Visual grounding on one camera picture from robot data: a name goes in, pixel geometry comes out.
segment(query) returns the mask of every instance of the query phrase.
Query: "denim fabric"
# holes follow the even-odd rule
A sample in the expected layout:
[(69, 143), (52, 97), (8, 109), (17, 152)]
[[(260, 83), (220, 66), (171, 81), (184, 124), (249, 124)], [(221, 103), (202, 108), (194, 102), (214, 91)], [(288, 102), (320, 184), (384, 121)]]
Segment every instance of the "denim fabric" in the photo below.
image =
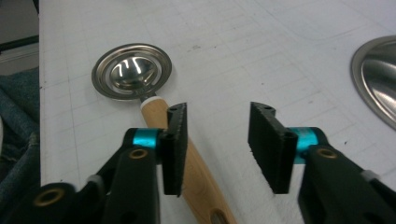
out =
[(40, 186), (38, 68), (0, 76), (0, 223), (30, 189)]

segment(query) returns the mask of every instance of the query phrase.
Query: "metal rim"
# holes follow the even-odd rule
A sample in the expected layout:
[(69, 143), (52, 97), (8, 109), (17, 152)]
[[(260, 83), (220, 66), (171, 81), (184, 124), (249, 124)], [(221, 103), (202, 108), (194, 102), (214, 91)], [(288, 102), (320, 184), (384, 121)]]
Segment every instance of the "metal rim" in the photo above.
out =
[[(122, 91), (109, 86), (107, 79), (111, 66), (131, 56), (146, 57), (154, 61), (159, 67), (159, 79), (152, 85), (133, 91)], [(155, 95), (155, 91), (166, 82), (171, 72), (171, 60), (163, 50), (149, 44), (129, 44), (108, 51), (98, 60), (92, 69), (92, 84), (105, 97), (130, 101), (144, 98), (147, 95)]]
[(351, 74), (355, 88), (363, 101), (377, 114), (389, 127), (396, 130), (396, 119), (392, 117), (390, 112), (376, 100), (376, 97), (370, 91), (362, 73), (362, 62), (367, 53), (385, 44), (396, 43), (396, 35), (379, 37), (362, 45), (354, 54), (351, 62)]

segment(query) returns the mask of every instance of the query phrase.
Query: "grid paper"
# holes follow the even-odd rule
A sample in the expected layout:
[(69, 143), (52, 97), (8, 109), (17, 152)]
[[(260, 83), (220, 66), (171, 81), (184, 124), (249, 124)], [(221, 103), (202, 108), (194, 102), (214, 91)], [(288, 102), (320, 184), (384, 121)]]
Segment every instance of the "grid paper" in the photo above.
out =
[[(100, 95), (91, 70), (110, 49), (148, 43), (174, 66), (158, 95), (188, 103), (190, 137), (239, 223), (303, 223), (304, 167), (289, 195), (273, 195), (247, 143), (251, 101), (272, 105), (286, 127), (318, 126), (396, 189), (395, 132), (349, 74), (359, 46), (396, 32), (395, 9), (392, 0), (40, 1), (42, 184), (80, 189), (128, 128), (145, 127), (139, 103)], [(161, 209), (163, 223), (196, 222), (182, 198), (162, 195)]]

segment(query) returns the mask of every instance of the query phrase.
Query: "wooden handle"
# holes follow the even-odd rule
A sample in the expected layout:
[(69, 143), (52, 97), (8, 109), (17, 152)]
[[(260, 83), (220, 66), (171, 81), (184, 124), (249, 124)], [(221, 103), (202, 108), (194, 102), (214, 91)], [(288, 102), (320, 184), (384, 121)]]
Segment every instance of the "wooden handle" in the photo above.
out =
[[(165, 100), (156, 97), (142, 104), (142, 114), (149, 128), (167, 128)], [(234, 224), (233, 213), (218, 184), (189, 138), (182, 195), (199, 223)]]

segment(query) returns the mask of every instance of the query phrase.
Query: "stainless steel bowl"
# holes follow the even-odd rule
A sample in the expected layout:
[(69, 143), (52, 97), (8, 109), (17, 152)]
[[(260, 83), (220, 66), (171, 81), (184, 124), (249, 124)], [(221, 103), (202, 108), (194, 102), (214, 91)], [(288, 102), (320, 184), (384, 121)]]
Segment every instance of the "stainless steel bowl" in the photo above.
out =
[(155, 95), (169, 78), (172, 63), (161, 49), (130, 44), (112, 49), (92, 69), (92, 84), (114, 100), (144, 100)]
[(361, 98), (396, 130), (396, 35), (374, 39), (361, 46), (351, 66)]

